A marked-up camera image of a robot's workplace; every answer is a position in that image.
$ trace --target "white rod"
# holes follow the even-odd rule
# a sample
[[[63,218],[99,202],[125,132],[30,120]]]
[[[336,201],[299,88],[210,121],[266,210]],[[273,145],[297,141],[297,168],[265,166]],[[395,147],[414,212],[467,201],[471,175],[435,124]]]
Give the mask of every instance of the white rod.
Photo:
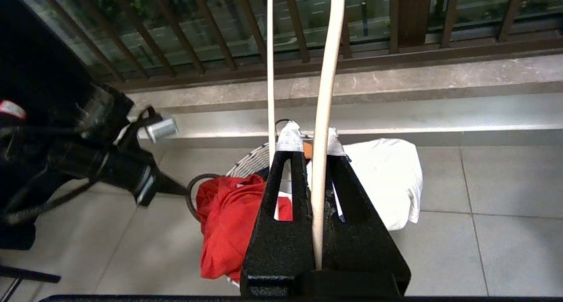
[[[274,0],[267,3],[267,66],[268,66],[268,143],[270,151],[270,167],[276,152],[276,115],[274,106]]]
[[[340,34],[344,19],[344,0],[330,0],[330,19],[326,33],[324,58],[318,88],[317,112],[315,118],[315,140],[313,143],[313,164],[311,182],[311,205],[313,210],[313,250],[315,266],[322,269],[322,225],[324,224],[324,185],[326,173],[326,142],[328,140],[328,123],[330,121],[330,105],[332,104],[332,87],[338,61]]]

